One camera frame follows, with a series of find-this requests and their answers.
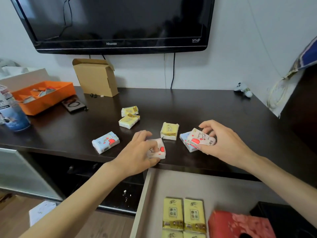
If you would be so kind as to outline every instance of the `white wall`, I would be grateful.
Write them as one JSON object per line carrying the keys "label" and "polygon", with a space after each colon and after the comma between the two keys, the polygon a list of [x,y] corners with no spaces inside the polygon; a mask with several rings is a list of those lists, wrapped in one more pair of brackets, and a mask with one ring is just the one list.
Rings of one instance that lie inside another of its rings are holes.
{"label": "white wall", "polygon": [[[216,0],[208,48],[176,54],[173,88],[232,89],[244,81],[265,103],[270,88],[317,35],[315,10],[317,0]],[[51,76],[79,85],[71,64],[78,56],[35,51],[10,0],[0,0],[0,20],[1,57],[44,67]],[[163,54],[108,58],[119,87],[165,88]],[[169,88],[173,54],[166,54],[165,65]],[[299,78],[292,78],[287,98]]]}

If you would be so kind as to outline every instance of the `person's left hand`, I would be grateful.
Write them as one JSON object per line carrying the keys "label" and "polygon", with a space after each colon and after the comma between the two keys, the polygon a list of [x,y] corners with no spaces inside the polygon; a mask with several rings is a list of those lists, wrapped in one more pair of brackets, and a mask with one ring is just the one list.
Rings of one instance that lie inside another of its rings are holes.
{"label": "person's left hand", "polygon": [[119,165],[125,176],[132,176],[143,172],[144,170],[156,165],[160,158],[148,158],[147,151],[153,148],[159,152],[156,141],[145,141],[146,137],[152,136],[152,133],[146,130],[136,132],[130,143],[113,160]]}

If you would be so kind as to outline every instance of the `frosted glass cabinet door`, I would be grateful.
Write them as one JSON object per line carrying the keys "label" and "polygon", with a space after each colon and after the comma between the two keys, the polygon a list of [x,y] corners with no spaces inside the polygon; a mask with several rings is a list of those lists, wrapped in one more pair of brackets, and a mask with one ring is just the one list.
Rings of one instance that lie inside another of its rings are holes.
{"label": "frosted glass cabinet door", "polygon": [[0,188],[43,198],[62,200],[57,188],[49,184],[45,174],[35,169],[36,164],[17,150],[0,148]]}

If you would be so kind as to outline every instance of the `tabletop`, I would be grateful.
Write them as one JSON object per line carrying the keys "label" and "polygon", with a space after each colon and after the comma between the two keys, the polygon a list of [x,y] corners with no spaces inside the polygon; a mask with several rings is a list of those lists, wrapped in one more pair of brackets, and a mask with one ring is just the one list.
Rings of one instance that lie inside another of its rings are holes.
{"label": "tabletop", "polygon": [[[257,154],[316,186],[317,156],[256,97],[231,90],[119,88],[114,97],[90,97],[75,87],[88,111],[69,113],[61,104],[30,117],[32,126],[12,132],[0,125],[0,147],[74,159],[108,162],[129,143],[135,132],[160,137],[163,122],[179,124],[181,133],[214,119],[232,128]],[[120,127],[121,109],[137,106],[141,119],[131,129]],[[120,144],[99,155],[92,140],[114,132]],[[179,137],[163,140],[166,159],[156,168],[257,180],[239,168],[200,151],[190,153]]]}

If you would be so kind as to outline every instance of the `blue bottle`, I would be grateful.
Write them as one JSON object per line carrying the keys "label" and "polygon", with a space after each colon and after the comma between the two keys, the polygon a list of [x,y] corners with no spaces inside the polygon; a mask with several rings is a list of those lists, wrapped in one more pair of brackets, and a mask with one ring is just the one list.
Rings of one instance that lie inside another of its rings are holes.
{"label": "blue bottle", "polygon": [[7,87],[2,85],[0,85],[0,123],[13,131],[21,131],[31,125],[18,102]]}

